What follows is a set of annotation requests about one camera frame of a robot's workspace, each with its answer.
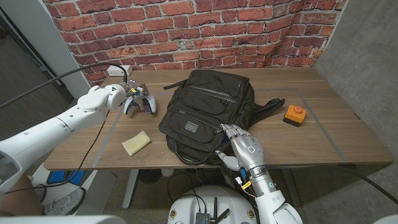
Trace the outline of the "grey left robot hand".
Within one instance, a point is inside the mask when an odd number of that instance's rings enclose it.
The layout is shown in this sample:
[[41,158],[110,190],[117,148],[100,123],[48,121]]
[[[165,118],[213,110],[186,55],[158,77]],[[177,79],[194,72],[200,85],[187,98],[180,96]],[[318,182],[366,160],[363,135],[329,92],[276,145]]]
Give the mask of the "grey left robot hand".
[[150,112],[149,91],[145,83],[128,80],[129,91],[124,104],[124,113],[129,115],[133,108],[139,107],[142,111]]

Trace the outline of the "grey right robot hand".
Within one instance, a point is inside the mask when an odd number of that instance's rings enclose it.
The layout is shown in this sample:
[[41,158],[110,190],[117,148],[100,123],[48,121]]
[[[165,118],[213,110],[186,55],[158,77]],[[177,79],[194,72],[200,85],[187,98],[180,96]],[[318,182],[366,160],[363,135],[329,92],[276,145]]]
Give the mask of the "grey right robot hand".
[[230,140],[235,154],[235,157],[227,156],[221,151],[215,151],[227,168],[233,171],[244,168],[249,171],[265,164],[265,152],[256,137],[235,124],[220,124],[220,127]]

